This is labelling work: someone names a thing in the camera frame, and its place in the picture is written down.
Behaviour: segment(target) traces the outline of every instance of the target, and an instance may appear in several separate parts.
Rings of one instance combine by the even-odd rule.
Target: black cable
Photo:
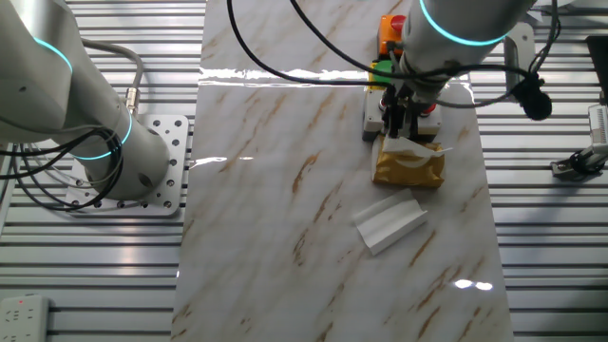
[[[228,6],[228,18],[230,19],[230,26],[232,27],[235,36],[237,37],[238,43],[240,47],[245,51],[247,56],[254,61],[259,67],[264,70],[270,72],[271,74],[280,77],[282,79],[297,82],[301,84],[310,84],[310,85],[320,85],[320,86],[385,86],[390,87],[393,86],[390,83],[386,82],[366,82],[366,81],[322,81],[322,80],[313,80],[313,79],[304,79],[299,77],[294,77],[277,71],[266,64],[260,61],[255,54],[247,47],[247,43],[243,40],[243,37],[240,35],[240,31],[238,30],[237,20],[235,19],[235,12],[232,6],[232,0],[226,0],[226,4]]]
[[[328,47],[331,51],[333,51],[338,56],[342,57],[342,59],[349,62],[353,66],[359,67],[362,70],[365,70],[365,71],[367,71],[371,74],[377,75],[377,76],[388,77],[391,79],[398,79],[398,80],[414,80],[414,79],[423,79],[423,78],[428,78],[428,77],[433,77],[433,76],[440,76],[440,75],[444,75],[444,74],[449,76],[449,75],[457,75],[462,72],[483,71],[483,70],[513,72],[513,73],[520,74],[525,78],[532,76],[530,74],[530,72],[528,72],[526,70],[520,69],[518,67],[505,66],[505,65],[455,66],[455,67],[449,67],[449,68],[440,68],[440,69],[436,69],[436,70],[433,70],[430,72],[416,73],[416,74],[390,73],[390,72],[376,70],[369,66],[363,65],[360,62],[357,62],[351,56],[347,55],[342,50],[337,48],[334,44],[332,44],[332,42],[330,42],[327,38],[325,38],[323,33],[321,33],[318,30],[318,28],[316,28],[316,26],[310,21],[310,19],[306,16],[304,11],[302,11],[302,8],[297,4],[297,2],[295,0],[290,0],[290,2],[292,3],[292,6],[294,7],[294,10],[297,12],[297,15],[300,17],[300,19],[302,19],[304,24],[306,24],[306,26],[314,33],[314,35],[316,35],[321,40],[321,42],[323,42],[323,44],[325,44],[326,47]]]
[[[556,30],[558,28],[558,22],[560,20],[560,15],[558,14],[558,0],[551,1],[551,30],[549,32],[549,40],[547,41],[547,45],[542,50],[542,54],[539,57],[539,61],[534,65],[532,69],[533,73],[538,73],[542,67],[542,64],[549,56],[549,51],[553,46],[555,40],[557,40]]]
[[[100,133],[100,135],[102,135],[103,137],[107,138],[107,137],[111,137],[113,134],[111,132],[102,132]],[[113,138],[113,139],[108,139],[107,141],[107,147],[110,151],[112,151],[111,155],[110,155],[110,166],[109,166],[109,170],[114,170],[117,168],[117,172],[116,174],[106,183],[104,190],[102,190],[95,198],[93,198],[92,200],[88,201],[85,204],[72,204],[72,203],[68,203],[65,202],[61,199],[58,199],[57,197],[53,196],[52,194],[49,193],[49,191],[47,191],[44,186],[42,186],[42,184],[40,184],[40,182],[32,175],[30,176],[32,181],[34,182],[34,184],[36,184],[36,186],[43,192],[45,193],[47,196],[49,196],[52,200],[54,200],[55,202],[62,204],[64,206],[66,206],[67,208],[64,207],[58,207],[58,206],[54,206],[54,205],[49,205],[47,203],[43,203],[40,200],[38,200],[35,196],[33,196],[30,191],[27,189],[27,187],[23,184],[23,181],[21,178],[17,179],[17,181],[19,182],[19,186],[22,188],[22,190],[26,193],[26,195],[33,200],[36,204],[48,209],[48,210],[53,210],[53,211],[62,211],[62,212],[69,212],[69,211],[75,211],[75,210],[80,210],[80,209],[84,209],[87,208],[89,206],[95,205],[96,203],[98,203],[100,200],[103,200],[114,188],[114,186],[116,185],[116,183],[118,182],[118,179],[120,178],[122,172],[123,172],[123,164],[124,164],[124,160],[123,160],[123,152],[122,152],[122,146],[121,146],[121,142],[117,139],[117,138]],[[29,163],[27,161],[27,159],[23,159],[24,161],[24,165],[26,167],[26,169],[29,169]],[[12,161],[12,168],[13,171],[15,173],[17,173],[17,163],[15,160]]]
[[[49,162],[47,162],[46,164],[44,164],[43,166],[40,166],[36,169],[33,169],[31,171],[28,171],[26,173],[18,173],[15,172],[14,175],[6,175],[6,176],[0,176],[0,180],[16,180],[19,178],[24,178],[24,177],[30,177],[32,175],[36,175],[38,173],[41,173],[45,170],[48,170],[52,165],[54,165],[56,162],[58,162],[63,156],[65,156],[67,153],[69,153],[70,151],[72,151],[74,148],[76,148],[79,144],[81,144],[82,142],[84,142],[86,139],[90,138],[93,135],[98,135],[100,137],[104,137],[104,139],[106,139],[106,143],[109,143],[113,140],[116,140],[116,135],[114,134],[114,132],[109,131],[108,129],[105,128],[96,128],[93,129],[92,131],[80,136],[79,138],[74,139],[71,142],[65,143],[61,146],[58,147],[53,147],[44,151],[37,151],[37,152],[16,152],[15,150],[13,150],[13,152],[2,152],[0,154],[3,154],[5,156],[11,156],[11,157],[32,157],[32,156],[41,156],[44,154],[48,154],[51,152],[59,152],[60,153],[53,159],[51,159]]]
[[[531,9],[531,10],[539,11],[545,15],[552,15],[552,13],[550,13],[544,9]],[[535,68],[535,65],[536,65],[537,61],[539,60],[539,58],[541,58],[541,56],[547,51],[548,48],[550,49],[553,46],[553,44],[555,44],[555,42],[557,42],[558,38],[560,38],[560,35],[561,35],[561,20],[558,16],[555,34],[553,35],[553,37],[551,37],[551,36],[549,37],[547,44],[542,48],[541,51],[539,51],[539,53],[536,54],[536,56],[534,57],[534,60],[532,60],[532,63],[530,64],[530,68],[528,69],[528,71],[533,72],[533,69]]]
[[[84,140],[88,139],[89,137],[96,135],[98,132],[101,132],[105,130],[105,128],[95,128],[93,130],[91,130],[90,132],[85,133],[84,135],[70,141],[70,142],[66,142],[62,145],[56,146],[56,147],[52,147],[52,148],[48,148],[48,149],[44,149],[44,150],[39,150],[39,151],[31,151],[31,152],[14,152],[14,150],[12,152],[8,152],[8,151],[0,151],[0,156],[11,156],[11,157],[35,157],[35,156],[44,156],[50,153],[55,153],[55,152],[60,152],[60,151],[64,151],[67,148],[70,148],[71,146],[76,146],[79,145],[80,143],[82,143]]]
[[[83,41],[83,45],[85,46],[85,48],[94,48],[94,49],[98,49],[101,51],[122,54],[124,57],[135,62],[135,65],[137,66],[137,70],[135,71],[135,79],[133,80],[132,87],[134,87],[134,88],[140,87],[140,84],[142,83],[142,77],[143,77],[143,61],[142,61],[142,57],[140,57],[140,55],[138,55],[137,53],[133,52],[132,50],[130,50],[126,47],[119,47],[119,46],[109,44],[109,43],[104,43],[104,42],[94,42],[94,41],[90,41],[85,38],[82,38],[82,41]]]

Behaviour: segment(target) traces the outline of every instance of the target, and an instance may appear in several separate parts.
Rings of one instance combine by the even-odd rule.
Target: mounting plate
[[[167,218],[175,215],[180,209],[181,184],[183,179],[186,157],[186,140],[188,139],[188,119],[182,115],[140,115],[140,123],[144,127],[158,132],[169,148],[169,169],[159,186],[147,197],[135,200],[104,199],[101,206],[90,207],[78,212],[71,212],[73,217],[116,217],[116,218]],[[172,141],[182,143],[175,146]],[[77,161],[72,166],[71,176],[86,180],[85,168]],[[97,195],[94,189],[67,189],[66,201],[77,200],[85,203]]]

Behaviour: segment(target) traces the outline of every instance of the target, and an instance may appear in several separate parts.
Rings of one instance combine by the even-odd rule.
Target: white paper
[[[416,142],[413,142],[406,138],[399,139],[391,139],[386,137],[384,139],[384,147],[382,148],[382,152],[398,154],[401,156],[412,156],[419,158],[431,158],[431,157],[441,157],[445,155],[449,149],[445,149],[443,151],[433,151],[429,148],[422,146]]]

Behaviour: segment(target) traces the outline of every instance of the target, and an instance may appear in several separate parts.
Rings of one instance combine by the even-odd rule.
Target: gold package
[[[435,152],[442,151],[439,143],[419,143]],[[407,151],[383,152],[384,137],[379,136],[372,152],[371,180],[374,183],[438,188],[444,183],[446,156],[421,158]]]

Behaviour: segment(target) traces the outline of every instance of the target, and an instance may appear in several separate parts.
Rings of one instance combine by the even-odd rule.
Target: wire
[[[83,38],[82,40],[83,40],[83,45],[85,46],[85,48],[94,48],[94,49],[98,49],[101,51],[122,54],[124,57],[135,62],[137,69],[135,71],[135,79],[133,80],[132,87],[134,87],[134,88],[140,87],[140,84],[142,83],[142,77],[143,77],[143,61],[142,61],[142,57],[140,57],[140,55],[138,55],[137,53],[133,52],[132,50],[130,50],[126,47],[119,47],[119,46],[116,46],[113,44],[103,43],[103,42],[94,42],[94,41],[90,41],[85,38]]]
[[[512,67],[512,66],[496,66],[496,65],[471,65],[471,66],[457,66],[454,68],[445,68],[445,69],[437,69],[431,72],[425,72],[425,73],[416,73],[416,74],[399,74],[399,73],[388,73],[388,72],[382,72],[379,70],[375,70],[373,68],[370,68],[368,66],[365,66],[359,62],[357,62],[356,60],[354,60],[351,56],[347,55],[346,53],[344,53],[342,50],[340,50],[339,48],[337,48],[334,44],[332,44],[332,42],[330,42],[325,35],[323,35],[323,33],[321,33],[318,28],[316,28],[314,26],[314,24],[310,21],[310,19],[306,16],[306,14],[304,13],[304,11],[302,10],[302,8],[297,4],[296,0],[290,0],[290,2],[292,3],[292,6],[294,7],[294,10],[297,12],[298,16],[300,17],[300,19],[302,19],[302,21],[304,22],[304,24],[306,24],[306,26],[314,33],[314,35],[317,36],[317,38],[319,38],[319,40],[321,40],[321,42],[323,42],[325,44],[326,47],[328,47],[330,50],[332,50],[335,54],[337,54],[338,56],[342,57],[342,59],[344,59],[345,61],[351,63],[353,66],[355,67],[359,67],[371,74],[374,75],[379,75],[379,76],[383,76],[383,77],[390,77],[391,79],[413,79],[413,78],[426,78],[426,77],[431,77],[431,76],[438,76],[441,74],[447,74],[447,75],[456,75],[458,73],[462,73],[462,72],[467,72],[467,71],[479,71],[479,70],[493,70],[493,71],[504,71],[504,72],[514,72],[514,73],[518,73],[520,75],[522,75],[524,78],[526,79],[533,79],[535,78],[534,74],[536,74],[538,72],[537,69],[535,69],[534,71],[532,70],[532,66],[530,66],[530,68],[525,71],[523,69],[520,68],[516,68],[516,67]],[[556,26],[559,25],[559,31],[561,31],[561,23],[559,23],[559,16],[558,16],[558,12],[557,12],[557,0],[553,0],[553,23],[552,23],[552,31],[550,33],[550,37],[555,37],[555,39],[553,40],[553,42],[555,40],[557,40],[557,36],[555,36],[555,31],[556,31]],[[546,56],[549,53],[549,50],[551,49],[551,46],[553,45],[553,42],[549,42],[547,43],[547,47],[545,47],[544,52],[542,53],[542,56],[544,56],[543,58],[541,58],[541,60],[538,63],[538,68],[541,67],[542,63],[544,63],[544,60],[546,59]],[[445,107],[451,107],[451,108],[478,108],[478,107],[483,107],[483,106],[488,106],[488,105],[494,105],[497,104],[499,102],[502,102],[506,99],[508,99],[511,95],[513,94],[513,90],[510,90],[508,92],[506,92],[503,96],[498,97],[496,99],[493,100],[488,100],[488,101],[484,101],[484,102],[480,102],[480,103],[476,103],[476,104],[451,104],[451,103],[447,103],[441,100],[436,100],[435,102],[438,105],[442,105]]]
[[[56,150],[61,150],[61,152],[52,160],[50,160],[48,163],[46,163],[45,165],[38,167],[34,170],[28,171],[26,173],[18,173],[15,172],[14,175],[6,175],[6,176],[0,176],[0,180],[16,180],[16,179],[20,179],[20,178],[24,178],[24,177],[30,177],[33,175],[36,175],[40,172],[43,172],[47,169],[49,169],[54,163],[56,163],[58,160],[60,160],[64,155],[66,155],[67,153],[69,153],[71,150],[73,150],[74,148],[76,148],[80,143],[84,142],[86,139],[88,139],[89,137],[93,136],[93,135],[99,135],[99,136],[110,136],[113,133],[110,131],[109,134],[105,134],[105,132],[107,132],[109,130],[107,129],[94,129],[86,134],[84,134],[83,136],[68,142],[64,145],[55,147],[55,148],[50,148],[48,150],[45,151],[40,151],[40,152],[16,152],[15,149],[13,149],[12,152],[0,152],[0,155],[5,155],[5,156],[11,156],[11,157],[31,157],[31,156],[39,156],[41,154],[45,154],[48,151],[54,151],[56,152]],[[108,142],[108,144],[110,144],[111,142],[113,142],[114,140],[116,140],[117,138],[114,137],[110,140],[110,142]]]
[[[544,9],[531,9],[531,10],[539,11],[542,14],[553,16],[553,13],[546,11]],[[534,60],[532,61],[532,63],[530,64],[530,68],[528,69],[530,72],[532,72],[532,70],[534,68],[536,68],[537,60],[539,58],[541,58],[541,56],[544,53],[546,53],[548,55],[549,49],[553,46],[553,44],[555,44],[555,42],[558,40],[558,38],[560,38],[560,35],[561,35],[561,20],[560,20],[560,17],[558,16],[557,29],[555,31],[555,34],[553,36],[551,36],[551,35],[549,36],[549,41],[547,41],[547,45],[545,47],[543,47],[542,50],[539,51],[539,53],[537,53],[537,55],[534,57]],[[541,69],[541,66],[542,66],[541,64],[538,64],[537,71],[539,71]]]
[[[544,47],[544,49],[541,50],[541,52],[542,52],[541,57],[539,58],[539,61],[534,65],[534,68],[531,70],[531,72],[534,72],[534,73],[539,72],[542,64],[547,59],[547,56],[549,55],[549,51],[551,50],[553,43],[555,43],[555,41],[560,36],[559,34],[556,35],[558,25],[560,25],[560,27],[561,27],[560,16],[558,14],[558,0],[552,0],[551,1],[551,30],[549,32],[549,40],[547,41],[547,45]]]
[[[103,132],[99,132],[99,134],[101,136],[103,136],[104,138],[106,137],[110,137],[112,135],[111,132],[109,131],[103,131]],[[45,193],[47,196],[49,196],[52,200],[54,200],[55,202],[59,203],[59,204],[63,204],[64,206],[66,206],[67,208],[64,207],[58,207],[55,205],[49,205],[47,203],[43,203],[40,200],[38,200],[35,196],[33,196],[30,191],[27,189],[27,187],[23,184],[23,180],[22,178],[18,178],[17,181],[19,182],[19,186],[22,188],[22,190],[26,193],[26,195],[28,195],[28,197],[33,200],[36,204],[48,209],[48,210],[53,210],[53,211],[61,211],[61,212],[70,212],[70,211],[75,211],[75,210],[80,210],[80,209],[84,209],[87,208],[91,205],[95,205],[96,203],[98,203],[100,200],[104,199],[107,194],[109,194],[112,189],[114,188],[114,186],[116,185],[116,183],[118,182],[118,179],[120,178],[122,172],[123,172],[123,165],[124,165],[124,159],[123,159],[123,151],[122,151],[122,146],[121,146],[121,142],[118,138],[114,137],[111,138],[110,140],[107,141],[107,147],[110,151],[112,151],[111,156],[110,156],[110,160],[111,160],[111,164],[110,165],[114,165],[116,164],[118,171],[116,173],[114,173],[114,176],[110,179],[110,181],[107,183],[106,187],[104,188],[104,190],[102,190],[95,198],[93,198],[92,200],[90,200],[89,202],[85,203],[85,204],[74,204],[74,203],[67,203],[61,199],[58,199],[57,197],[53,196],[52,194],[49,193],[49,191],[47,191],[41,184],[40,182],[33,176],[31,175],[31,179],[34,182],[34,184],[36,184],[36,186],[43,192]],[[16,154],[16,149],[17,146],[15,145],[13,147],[13,153]],[[26,166],[26,169],[29,169],[29,163],[27,160],[24,159],[24,165]],[[14,173],[17,173],[17,162],[15,159],[13,159],[12,161],[12,169],[14,171]]]
[[[54,152],[64,152],[67,149],[74,149],[77,145],[79,145],[81,142],[83,142],[84,140],[90,138],[93,135],[99,135],[100,132],[106,130],[106,128],[95,128],[93,130],[91,130],[88,133],[85,133],[84,135],[72,140],[71,142],[66,142],[62,145],[59,145],[57,147],[52,147],[46,150],[40,150],[37,152],[34,151],[30,151],[30,152],[7,152],[7,151],[0,151],[0,156],[12,156],[12,157],[33,157],[33,156],[42,156],[42,155],[47,155],[50,153],[54,153]]]
[[[34,146],[35,146],[35,148],[36,148],[36,149],[40,150],[40,147],[38,147],[38,145],[37,145],[36,143],[29,143],[29,144],[28,144],[28,149],[29,149],[29,150],[33,150],[33,149],[34,149]],[[49,158],[48,158],[46,155],[43,155],[42,157],[43,157],[43,158],[44,158],[44,159],[45,159],[47,162],[50,162],[50,159],[49,159]],[[35,157],[33,157],[33,159],[34,159],[34,161],[36,162],[36,164],[38,164],[38,166],[43,166],[43,164],[42,164],[42,162],[40,161],[40,158],[39,158],[39,157],[35,156]],[[51,168],[53,171],[57,172],[59,175],[61,175],[61,176],[65,177],[66,179],[76,181],[76,184],[72,184],[71,182],[69,182],[69,180],[62,180],[61,178],[59,178],[59,177],[57,177],[57,176],[53,175],[53,173],[51,172],[51,170],[45,170],[45,173],[46,173],[46,174],[47,174],[49,177],[51,177],[52,179],[54,179],[54,180],[56,180],[56,181],[60,182],[60,183],[61,183],[61,184],[63,184],[63,185],[66,185],[67,187],[72,187],[72,188],[76,188],[76,189],[94,189],[94,188],[95,188],[95,186],[94,186],[95,184],[101,184],[101,183],[104,183],[104,182],[106,182],[106,181],[109,181],[109,180],[110,180],[110,178],[111,178],[112,176],[114,176],[114,174],[115,174],[116,172],[118,172],[118,165],[117,165],[117,167],[115,167],[115,168],[114,168],[114,170],[112,170],[112,172],[111,172],[109,175],[107,175],[105,178],[103,178],[103,179],[101,179],[101,180],[88,181],[88,180],[82,180],[82,179],[80,179],[80,178],[78,178],[78,177],[74,177],[74,176],[72,176],[72,175],[69,175],[69,174],[67,174],[67,173],[63,172],[62,170],[58,169],[57,167],[55,167],[55,165],[52,165],[50,168]],[[78,185],[78,182],[81,182],[81,183],[83,183],[83,184],[88,184],[88,186],[82,186],[82,185]]]
[[[321,85],[321,86],[392,86],[390,83],[386,82],[365,82],[365,81],[322,81],[322,80],[313,80],[313,79],[304,79],[300,77],[294,77],[277,71],[266,64],[260,61],[255,54],[247,47],[247,43],[243,40],[243,37],[240,35],[240,31],[238,30],[237,20],[235,19],[235,12],[232,6],[232,0],[226,0],[226,4],[228,6],[228,18],[230,19],[230,26],[232,27],[235,36],[237,37],[238,43],[245,51],[247,56],[254,61],[259,67],[270,72],[271,74],[280,77],[282,79],[301,83],[301,84],[310,84],[310,85]]]

